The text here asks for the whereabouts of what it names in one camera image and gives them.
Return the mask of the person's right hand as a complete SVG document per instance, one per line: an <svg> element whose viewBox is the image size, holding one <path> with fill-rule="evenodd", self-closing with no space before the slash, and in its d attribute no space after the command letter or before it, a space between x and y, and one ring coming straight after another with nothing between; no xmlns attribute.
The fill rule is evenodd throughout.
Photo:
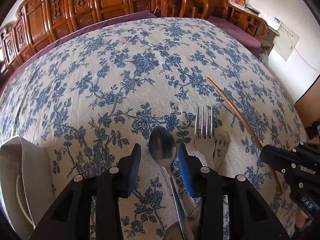
<svg viewBox="0 0 320 240"><path fill-rule="evenodd" d="M299 229L302 229L308 221L308 215L306 215L300 208L297 208L295 215L295 226Z"/></svg>

